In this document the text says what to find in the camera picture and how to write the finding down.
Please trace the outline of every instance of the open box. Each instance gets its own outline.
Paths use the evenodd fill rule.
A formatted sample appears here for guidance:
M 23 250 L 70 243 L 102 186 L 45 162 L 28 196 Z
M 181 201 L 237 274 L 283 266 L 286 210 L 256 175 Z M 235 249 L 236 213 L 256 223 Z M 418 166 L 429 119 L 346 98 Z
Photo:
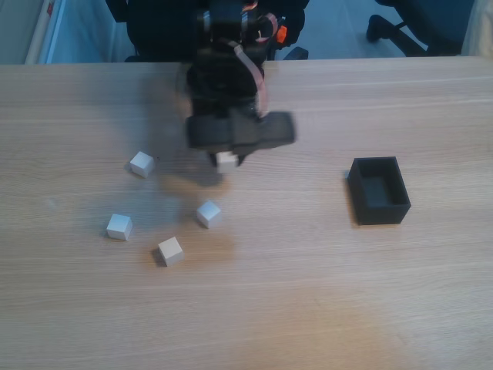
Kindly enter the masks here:
M 356 158 L 347 182 L 361 225 L 400 224 L 411 208 L 395 156 Z

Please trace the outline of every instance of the chair base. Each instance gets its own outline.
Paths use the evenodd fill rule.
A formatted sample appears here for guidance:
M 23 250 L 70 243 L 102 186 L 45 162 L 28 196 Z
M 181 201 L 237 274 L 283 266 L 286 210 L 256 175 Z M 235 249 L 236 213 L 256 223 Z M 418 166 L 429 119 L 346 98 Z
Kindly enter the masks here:
M 393 25 L 379 15 L 372 15 L 368 23 L 367 40 L 376 42 L 379 39 L 390 39 L 406 56 L 430 56 L 428 51 L 401 31 L 404 25 L 404 23 Z

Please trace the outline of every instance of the wooden block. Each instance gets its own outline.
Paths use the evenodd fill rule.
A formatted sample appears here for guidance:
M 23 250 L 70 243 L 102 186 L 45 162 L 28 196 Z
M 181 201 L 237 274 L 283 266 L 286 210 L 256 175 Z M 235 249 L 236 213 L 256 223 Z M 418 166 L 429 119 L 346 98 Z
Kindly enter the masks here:
M 138 152 L 130 161 L 130 168 L 134 173 L 146 178 L 154 170 L 154 159 L 145 153 Z
M 216 154 L 217 172 L 232 173 L 238 167 L 238 156 L 231 152 Z
M 175 237 L 159 244 L 159 252 L 163 256 L 164 264 L 169 267 L 183 259 L 183 250 Z
M 130 217 L 113 214 L 106 231 L 108 232 L 109 237 L 113 239 L 127 241 L 130 236 L 130 231 L 132 231 L 132 226 Z
M 197 210 L 197 218 L 203 226 L 210 229 L 221 221 L 221 209 L 208 200 Z

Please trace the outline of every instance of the orange component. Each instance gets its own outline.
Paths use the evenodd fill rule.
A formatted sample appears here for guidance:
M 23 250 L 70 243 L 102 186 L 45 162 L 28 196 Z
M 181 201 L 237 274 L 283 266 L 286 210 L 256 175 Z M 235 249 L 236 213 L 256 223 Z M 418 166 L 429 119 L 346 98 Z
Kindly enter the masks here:
M 284 40 L 286 40 L 287 37 L 287 27 L 285 25 L 282 25 L 277 31 L 277 42 L 280 44 L 284 44 Z

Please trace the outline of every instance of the wire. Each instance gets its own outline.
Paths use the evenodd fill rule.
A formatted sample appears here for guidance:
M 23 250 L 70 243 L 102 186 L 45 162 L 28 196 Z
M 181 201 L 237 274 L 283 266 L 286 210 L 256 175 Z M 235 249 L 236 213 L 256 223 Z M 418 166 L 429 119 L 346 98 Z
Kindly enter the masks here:
M 272 35 L 269 36 L 269 37 L 259 37 L 256 40 L 257 42 L 267 42 L 267 41 L 269 41 L 273 36 L 276 35 L 277 30 L 279 28 L 279 24 L 277 23 L 277 18 L 276 18 L 276 16 L 274 14 L 268 13 L 267 15 L 265 15 L 265 17 L 270 20 L 270 23 L 272 23 Z
M 244 13 L 244 12 L 249 12 L 250 10 L 254 10 L 257 7 L 257 5 L 259 5 L 258 2 L 254 2 L 252 5 L 245 5 L 243 7 L 243 11 L 242 12 Z
M 229 40 L 224 40 L 224 42 L 233 48 L 236 57 L 243 63 L 244 66 L 248 68 L 253 79 L 255 80 L 255 85 L 257 86 L 258 92 L 258 113 L 260 118 L 264 118 L 267 115 L 267 89 L 265 87 L 265 81 L 262 73 L 252 59 L 245 54 L 243 47 L 240 44 Z

